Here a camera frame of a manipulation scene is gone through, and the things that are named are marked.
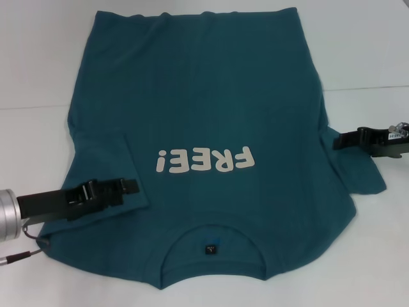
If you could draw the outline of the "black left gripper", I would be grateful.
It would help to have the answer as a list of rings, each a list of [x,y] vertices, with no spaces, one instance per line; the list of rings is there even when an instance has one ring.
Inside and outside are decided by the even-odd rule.
[[[71,189],[19,196],[17,202],[22,219],[32,221],[73,221],[82,216],[101,212],[123,204],[124,194],[139,192],[136,180],[90,180]],[[102,195],[85,199],[83,195]]]

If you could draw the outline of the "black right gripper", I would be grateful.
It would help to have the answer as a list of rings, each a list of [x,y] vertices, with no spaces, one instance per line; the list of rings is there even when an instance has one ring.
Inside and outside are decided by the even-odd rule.
[[[335,138],[333,150],[342,150],[350,147],[364,149],[403,145],[408,143],[408,127],[403,127],[392,132],[389,129],[372,129],[359,127],[354,131],[342,133]]]

